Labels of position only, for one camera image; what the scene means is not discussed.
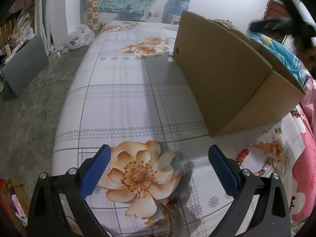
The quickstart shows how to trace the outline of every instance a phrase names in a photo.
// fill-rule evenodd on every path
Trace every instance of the person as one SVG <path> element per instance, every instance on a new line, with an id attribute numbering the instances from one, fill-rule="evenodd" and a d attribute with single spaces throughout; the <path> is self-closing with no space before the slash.
<path id="1" fill-rule="evenodd" d="M 315 70 L 316 68 L 316 47 L 313 46 L 308 50 L 297 50 L 297 57 L 302 61 L 304 66 L 307 68 L 308 71 Z"/>

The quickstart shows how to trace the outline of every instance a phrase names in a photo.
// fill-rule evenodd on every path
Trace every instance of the metal screw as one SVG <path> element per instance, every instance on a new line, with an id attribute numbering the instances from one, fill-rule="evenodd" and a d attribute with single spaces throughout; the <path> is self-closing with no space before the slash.
<path id="1" fill-rule="evenodd" d="M 247 176 L 251 175 L 251 171 L 249 169 L 243 169 L 242 173 Z"/>
<path id="2" fill-rule="evenodd" d="M 272 176 L 273 176 L 274 179 L 279 179 L 280 178 L 279 174 L 277 174 L 277 173 L 273 173 Z"/>
<path id="3" fill-rule="evenodd" d="M 71 168 L 71 169 L 68 170 L 68 173 L 69 173 L 70 175 L 74 175 L 75 173 L 77 173 L 77 169 L 73 167 L 73 168 Z"/>
<path id="4" fill-rule="evenodd" d="M 46 173 L 42 173 L 42 174 L 40 174 L 40 176 L 39 176 L 41 179 L 45 179 L 46 177 L 47 177 L 47 174 Z"/>

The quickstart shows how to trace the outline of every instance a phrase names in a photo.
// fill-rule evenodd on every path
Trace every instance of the wall outlet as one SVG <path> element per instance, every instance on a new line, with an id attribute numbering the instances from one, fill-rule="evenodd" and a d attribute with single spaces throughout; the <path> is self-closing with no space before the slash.
<path id="1" fill-rule="evenodd" d="M 159 17 L 159 11 L 150 11 L 149 16 L 150 17 Z"/>

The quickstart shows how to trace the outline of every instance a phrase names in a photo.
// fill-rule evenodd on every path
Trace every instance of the wooden door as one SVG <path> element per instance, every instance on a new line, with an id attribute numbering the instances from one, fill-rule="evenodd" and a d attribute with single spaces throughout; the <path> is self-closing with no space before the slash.
<path id="1" fill-rule="evenodd" d="M 264 14 L 263 19 L 277 19 L 277 18 L 284 18 L 284 17 L 289 17 L 289 13 L 287 12 L 284 4 L 276 2 L 274 0 L 269 0 L 267 10 Z M 279 35 L 279 34 L 265 34 L 272 39 L 282 43 L 284 40 L 285 36 Z"/>

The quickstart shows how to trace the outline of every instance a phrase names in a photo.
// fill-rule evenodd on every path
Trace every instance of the curtain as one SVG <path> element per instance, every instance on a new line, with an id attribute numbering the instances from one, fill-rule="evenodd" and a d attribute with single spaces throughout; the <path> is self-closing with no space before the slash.
<path id="1" fill-rule="evenodd" d="M 34 34 L 41 36 L 47 56 L 53 51 L 51 46 L 51 29 L 49 19 L 49 1 L 35 0 Z"/>

